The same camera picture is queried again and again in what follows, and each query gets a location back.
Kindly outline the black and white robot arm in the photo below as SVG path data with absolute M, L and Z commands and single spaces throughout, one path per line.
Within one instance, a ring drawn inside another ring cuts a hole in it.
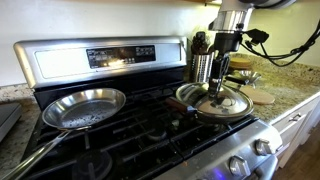
M 219 93 L 222 76 L 228 67 L 230 52 L 236 52 L 242 41 L 254 9 L 280 9 L 293 4 L 296 0 L 222 0 L 218 15 L 209 25 L 216 33 L 214 43 L 209 47 L 208 54 L 212 60 L 209 76 L 210 97 Z

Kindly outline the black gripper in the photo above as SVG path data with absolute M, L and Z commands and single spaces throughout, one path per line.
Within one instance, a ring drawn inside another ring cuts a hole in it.
M 218 96 L 223 90 L 222 76 L 228 69 L 231 52 L 239 49 L 242 35 L 236 33 L 217 33 L 214 43 L 210 46 L 210 55 L 212 56 L 211 75 L 209 80 L 208 92 L 211 97 Z

